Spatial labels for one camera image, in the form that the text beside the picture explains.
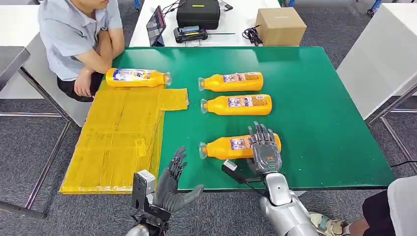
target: gray carpet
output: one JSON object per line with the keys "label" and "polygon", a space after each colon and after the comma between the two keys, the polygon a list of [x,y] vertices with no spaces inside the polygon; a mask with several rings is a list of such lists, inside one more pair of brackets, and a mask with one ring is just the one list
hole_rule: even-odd
{"label": "gray carpet", "polygon": [[[138,13],[132,0],[119,0],[130,41]],[[351,6],[296,7],[308,28],[306,46],[323,46],[337,67],[369,20]],[[415,100],[409,106],[416,105]],[[0,100],[1,111],[51,111],[42,100]],[[409,151],[417,158],[417,116],[388,117]],[[64,122],[59,118],[0,118],[0,199],[23,205]],[[390,164],[404,160],[382,123],[370,128]],[[1,236],[106,236],[124,235],[133,224],[130,195],[62,195],[57,193],[80,131],[70,129],[37,197],[34,209],[48,218],[36,220],[0,212]],[[393,169],[397,177],[414,175],[409,164]],[[363,200],[378,190],[311,191],[300,198],[310,211],[349,222],[361,218]],[[168,235],[273,235],[258,208],[256,193],[205,193],[171,220]]]}

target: brown cardboard box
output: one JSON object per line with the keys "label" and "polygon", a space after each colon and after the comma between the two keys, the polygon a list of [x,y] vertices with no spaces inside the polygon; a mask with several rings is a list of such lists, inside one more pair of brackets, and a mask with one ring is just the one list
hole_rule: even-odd
{"label": "brown cardboard box", "polygon": [[264,46],[299,45],[307,26],[292,7],[261,8],[256,17],[256,28]]}

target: black case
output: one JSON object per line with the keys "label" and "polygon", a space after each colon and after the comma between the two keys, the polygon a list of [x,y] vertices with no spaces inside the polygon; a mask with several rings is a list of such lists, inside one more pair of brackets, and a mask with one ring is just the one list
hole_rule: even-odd
{"label": "black case", "polygon": [[217,0],[185,1],[177,9],[178,27],[200,26],[205,30],[215,30],[219,26],[220,7]]}

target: green table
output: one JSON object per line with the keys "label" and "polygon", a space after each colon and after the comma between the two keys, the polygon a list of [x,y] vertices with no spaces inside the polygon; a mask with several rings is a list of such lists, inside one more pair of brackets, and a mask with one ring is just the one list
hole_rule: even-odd
{"label": "green table", "polygon": [[[187,167],[179,189],[246,189],[221,171],[223,161],[199,158],[199,142],[248,134],[264,123],[282,142],[282,169],[293,190],[386,188],[394,175],[321,47],[129,48],[114,61],[123,68],[170,71],[170,88],[188,88],[187,110],[166,112],[159,173],[175,150],[186,146]],[[198,91],[212,74],[261,71],[260,92]],[[220,95],[266,93],[268,116],[202,114],[200,100]],[[250,173],[244,160],[237,161]]]}

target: sneaker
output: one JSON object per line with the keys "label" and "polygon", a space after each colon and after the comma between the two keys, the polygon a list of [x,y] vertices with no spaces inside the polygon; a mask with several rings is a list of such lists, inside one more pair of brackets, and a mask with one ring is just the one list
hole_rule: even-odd
{"label": "sneaker", "polygon": [[310,220],[318,233],[325,236],[347,236],[343,234],[343,227],[346,225],[344,220],[332,220],[327,216],[310,212]]}

